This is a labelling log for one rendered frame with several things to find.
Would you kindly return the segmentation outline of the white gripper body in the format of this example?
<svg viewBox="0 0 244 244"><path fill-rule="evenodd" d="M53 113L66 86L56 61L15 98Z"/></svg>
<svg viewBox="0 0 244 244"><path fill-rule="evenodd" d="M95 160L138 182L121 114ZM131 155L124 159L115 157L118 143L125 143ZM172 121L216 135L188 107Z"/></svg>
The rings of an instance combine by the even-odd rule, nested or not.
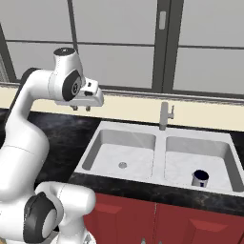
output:
<svg viewBox="0 0 244 244"><path fill-rule="evenodd" d="M77 107L101 107L104 104L104 96L101 89L98 89L93 95L86 95L82 90L73 89L71 90L71 95L72 100L56 101L56 104Z"/></svg>

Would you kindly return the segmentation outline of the grey sink tap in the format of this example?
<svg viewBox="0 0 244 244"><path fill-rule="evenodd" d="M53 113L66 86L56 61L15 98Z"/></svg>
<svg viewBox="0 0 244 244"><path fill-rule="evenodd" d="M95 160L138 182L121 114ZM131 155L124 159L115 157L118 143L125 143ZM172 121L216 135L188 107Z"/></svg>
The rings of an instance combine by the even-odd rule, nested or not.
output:
<svg viewBox="0 0 244 244"><path fill-rule="evenodd" d="M168 125L168 120L174 118L174 113L169 112L169 104L167 102L161 103L160 118L159 118L159 130L165 131Z"/></svg>

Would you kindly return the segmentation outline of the white double basin sink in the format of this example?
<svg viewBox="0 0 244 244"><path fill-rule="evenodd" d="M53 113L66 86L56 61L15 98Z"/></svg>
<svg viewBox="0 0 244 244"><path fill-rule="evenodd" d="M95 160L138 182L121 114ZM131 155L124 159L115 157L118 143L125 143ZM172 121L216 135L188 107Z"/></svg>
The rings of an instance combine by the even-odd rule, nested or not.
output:
<svg viewBox="0 0 244 244"><path fill-rule="evenodd" d="M231 136L102 121L76 169L78 173L244 197L244 169ZM203 170L205 188L192 185Z"/></svg>

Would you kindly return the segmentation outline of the pale grey window latch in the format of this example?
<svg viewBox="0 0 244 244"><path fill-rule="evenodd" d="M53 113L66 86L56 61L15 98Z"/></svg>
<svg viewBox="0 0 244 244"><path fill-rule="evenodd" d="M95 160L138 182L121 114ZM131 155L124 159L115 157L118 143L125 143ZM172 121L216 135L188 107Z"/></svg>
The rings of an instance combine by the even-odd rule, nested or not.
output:
<svg viewBox="0 0 244 244"><path fill-rule="evenodd" d="M159 13L159 25L158 25L158 28L160 30L164 30L165 27L166 27L166 16L167 16L167 13L165 11L161 11Z"/></svg>

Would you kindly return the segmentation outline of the red cupboard door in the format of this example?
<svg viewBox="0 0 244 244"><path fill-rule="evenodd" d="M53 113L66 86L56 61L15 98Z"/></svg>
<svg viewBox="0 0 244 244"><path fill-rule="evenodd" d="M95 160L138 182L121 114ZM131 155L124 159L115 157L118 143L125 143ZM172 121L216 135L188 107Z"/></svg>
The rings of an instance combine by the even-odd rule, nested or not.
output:
<svg viewBox="0 0 244 244"><path fill-rule="evenodd" d="M158 204L154 244L244 244L244 217Z"/></svg>
<svg viewBox="0 0 244 244"><path fill-rule="evenodd" d="M84 222L97 244L153 244L152 202L98 193Z"/></svg>

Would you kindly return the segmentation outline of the white mug with dark inside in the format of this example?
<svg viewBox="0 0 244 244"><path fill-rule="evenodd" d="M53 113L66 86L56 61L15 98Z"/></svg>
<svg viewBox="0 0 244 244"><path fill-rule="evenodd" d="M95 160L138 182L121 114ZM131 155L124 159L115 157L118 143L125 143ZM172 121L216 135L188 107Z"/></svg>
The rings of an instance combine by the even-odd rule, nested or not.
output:
<svg viewBox="0 0 244 244"><path fill-rule="evenodd" d="M203 170L196 170L193 172L192 185L196 187L205 188L208 184L209 175Z"/></svg>

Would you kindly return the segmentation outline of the window with dark grey frame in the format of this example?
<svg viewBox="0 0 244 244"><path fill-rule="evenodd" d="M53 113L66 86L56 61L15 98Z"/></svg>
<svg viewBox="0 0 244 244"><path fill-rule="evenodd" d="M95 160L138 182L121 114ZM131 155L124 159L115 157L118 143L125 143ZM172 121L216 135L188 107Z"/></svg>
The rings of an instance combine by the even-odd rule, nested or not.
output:
<svg viewBox="0 0 244 244"><path fill-rule="evenodd" d="M244 97L244 0L0 0L0 25L17 75L68 45L106 90Z"/></svg>

